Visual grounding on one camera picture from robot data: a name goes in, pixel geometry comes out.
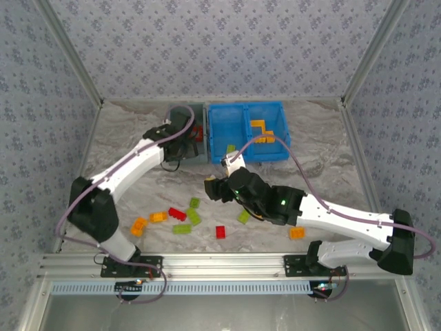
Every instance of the blue patterned wall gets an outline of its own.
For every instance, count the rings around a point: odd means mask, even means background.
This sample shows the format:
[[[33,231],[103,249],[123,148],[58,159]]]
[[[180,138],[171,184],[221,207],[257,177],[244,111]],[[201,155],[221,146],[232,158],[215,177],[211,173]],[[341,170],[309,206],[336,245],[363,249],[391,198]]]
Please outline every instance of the blue patterned wall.
[[[340,96],[390,0],[50,0],[101,96]]]
[[[411,1],[351,111],[382,207],[404,208],[438,241],[416,281],[441,330],[441,4]],[[417,249],[426,249],[417,238]]]
[[[31,0],[0,1],[0,330],[14,330],[95,109]]]

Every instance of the green lego brick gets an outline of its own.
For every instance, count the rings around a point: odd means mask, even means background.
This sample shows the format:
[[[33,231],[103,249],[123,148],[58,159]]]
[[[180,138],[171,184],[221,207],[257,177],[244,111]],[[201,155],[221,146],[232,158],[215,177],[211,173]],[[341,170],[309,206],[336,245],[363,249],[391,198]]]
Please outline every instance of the green lego brick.
[[[190,207],[196,209],[199,207],[200,202],[201,201],[198,198],[192,198],[192,200],[190,201]]]
[[[236,150],[236,146],[235,145],[228,145],[227,146],[227,154],[234,152]]]
[[[201,222],[201,218],[198,213],[193,208],[188,208],[185,213],[187,214],[190,222],[192,222],[193,226],[198,225]]]
[[[173,225],[173,234],[189,234],[192,232],[191,224]]]
[[[237,220],[241,222],[242,224],[246,224],[249,219],[249,214],[246,210],[242,211]]]

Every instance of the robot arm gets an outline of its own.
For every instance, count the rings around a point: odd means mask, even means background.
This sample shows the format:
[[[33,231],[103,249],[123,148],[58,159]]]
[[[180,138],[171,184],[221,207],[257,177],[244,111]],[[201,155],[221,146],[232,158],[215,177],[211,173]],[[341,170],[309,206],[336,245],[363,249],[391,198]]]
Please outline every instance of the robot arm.
[[[226,155],[223,166],[228,177],[208,179],[205,191],[210,199],[235,200],[252,216],[276,225],[320,228],[343,234],[354,240],[329,243],[314,241],[309,246],[307,261],[314,268],[336,268],[348,263],[376,261],[382,269],[396,274],[411,274],[414,234],[391,226],[371,225],[344,219],[325,209],[312,194],[288,186],[270,186],[245,167],[237,152]],[[331,209],[382,224],[400,223],[412,226],[408,212],[396,210],[392,215],[363,212],[327,203]]]
[[[75,179],[70,192],[70,204],[93,183],[102,178],[105,180],[81,200],[69,215],[68,221],[90,235],[111,255],[123,261],[133,261],[140,252],[119,228],[116,202],[135,181],[163,161],[180,161],[197,156],[196,144],[189,137],[192,125],[181,136],[152,145],[181,131],[189,120],[190,116],[176,113],[173,123],[148,130],[130,152],[107,170],[91,179]],[[136,156],[125,162],[133,154]]]

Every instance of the blue bin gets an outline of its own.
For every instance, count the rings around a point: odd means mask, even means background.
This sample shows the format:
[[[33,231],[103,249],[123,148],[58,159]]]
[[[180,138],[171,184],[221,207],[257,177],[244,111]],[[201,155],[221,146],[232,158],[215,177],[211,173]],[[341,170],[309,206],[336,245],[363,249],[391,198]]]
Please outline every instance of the blue bin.
[[[210,105],[209,145],[213,163],[220,163],[228,145],[240,150],[252,137],[262,134],[260,128],[252,128],[251,120],[263,119],[266,131],[273,131],[291,146],[291,137],[283,105],[279,101],[252,103],[223,103]],[[279,142],[253,143],[243,153],[246,162],[286,160],[288,151]]]

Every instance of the gray bin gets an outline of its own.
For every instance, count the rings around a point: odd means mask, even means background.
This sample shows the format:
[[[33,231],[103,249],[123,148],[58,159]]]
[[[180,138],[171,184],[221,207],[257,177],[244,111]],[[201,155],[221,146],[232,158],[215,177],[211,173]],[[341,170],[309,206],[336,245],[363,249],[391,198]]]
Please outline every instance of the gray bin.
[[[207,151],[207,108],[204,103],[185,103],[194,111],[195,126],[202,125],[203,128],[203,141],[196,143],[198,149],[198,156],[191,159],[181,161],[181,165],[186,164],[203,164],[208,163],[208,151]],[[170,120],[173,121],[174,114],[180,112],[181,114],[188,114],[188,110],[184,107],[177,107],[170,112]],[[177,162],[170,162],[170,165],[176,165]]]

